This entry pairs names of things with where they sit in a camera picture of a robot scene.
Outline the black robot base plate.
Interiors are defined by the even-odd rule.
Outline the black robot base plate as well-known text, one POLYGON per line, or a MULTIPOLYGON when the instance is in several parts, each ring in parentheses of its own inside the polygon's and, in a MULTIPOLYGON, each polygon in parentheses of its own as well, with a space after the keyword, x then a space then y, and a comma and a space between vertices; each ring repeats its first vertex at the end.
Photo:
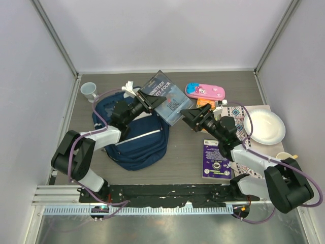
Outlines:
POLYGON ((96 196, 109 203, 128 201, 127 207, 176 208, 187 202, 194 208, 220 207, 226 202, 260 201, 257 196, 246 196, 231 185, 110 185, 96 196))

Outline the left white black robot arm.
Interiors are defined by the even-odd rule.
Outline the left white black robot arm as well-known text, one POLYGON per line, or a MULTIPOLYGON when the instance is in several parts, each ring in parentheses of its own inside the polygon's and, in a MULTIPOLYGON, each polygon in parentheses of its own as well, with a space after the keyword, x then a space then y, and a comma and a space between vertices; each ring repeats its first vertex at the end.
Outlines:
POLYGON ((129 171, 159 161, 167 151, 169 125, 154 110, 165 101, 144 93, 126 98, 119 92, 103 98, 92 114, 95 130, 68 131, 51 166, 89 189, 96 202, 104 202, 109 184, 90 168, 94 151, 105 149, 111 160, 129 171))

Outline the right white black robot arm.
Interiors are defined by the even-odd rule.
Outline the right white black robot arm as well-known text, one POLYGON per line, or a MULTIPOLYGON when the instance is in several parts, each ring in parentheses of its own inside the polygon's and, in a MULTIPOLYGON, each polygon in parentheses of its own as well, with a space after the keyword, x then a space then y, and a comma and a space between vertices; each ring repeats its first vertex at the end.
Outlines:
POLYGON ((197 109, 182 109, 181 114, 194 131, 206 130, 218 140, 221 155, 232 162, 245 165, 263 177, 264 183, 247 176, 229 188, 229 194, 236 201, 247 195, 269 199, 275 208, 286 214, 314 197, 310 181, 292 158, 276 160, 259 154, 247 147, 237 137, 237 127, 233 117, 214 118, 210 104, 197 109))

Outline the dark blue 1984 book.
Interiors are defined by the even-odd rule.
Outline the dark blue 1984 book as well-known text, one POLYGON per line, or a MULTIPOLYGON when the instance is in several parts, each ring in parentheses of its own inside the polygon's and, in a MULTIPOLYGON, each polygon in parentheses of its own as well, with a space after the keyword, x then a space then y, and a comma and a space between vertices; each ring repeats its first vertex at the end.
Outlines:
POLYGON ((173 126, 182 117, 181 110, 191 109, 193 106, 193 101, 161 70, 145 83, 140 91, 151 96, 166 98, 155 108, 155 111, 169 126, 173 126))

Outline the navy blue student backpack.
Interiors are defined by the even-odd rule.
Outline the navy blue student backpack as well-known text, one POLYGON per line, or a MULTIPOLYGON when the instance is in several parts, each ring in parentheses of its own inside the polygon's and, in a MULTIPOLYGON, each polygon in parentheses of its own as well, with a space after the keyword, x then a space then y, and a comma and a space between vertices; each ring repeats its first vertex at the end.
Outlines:
MULTIPOLYGON (((110 122, 113 106, 118 101, 130 104, 134 98, 123 97, 124 92, 117 92, 101 99, 95 111, 110 122)), ((155 112, 144 113, 128 124, 130 132, 125 140, 105 146, 108 157, 126 170, 140 170, 164 157, 167 151, 169 125, 155 112)))

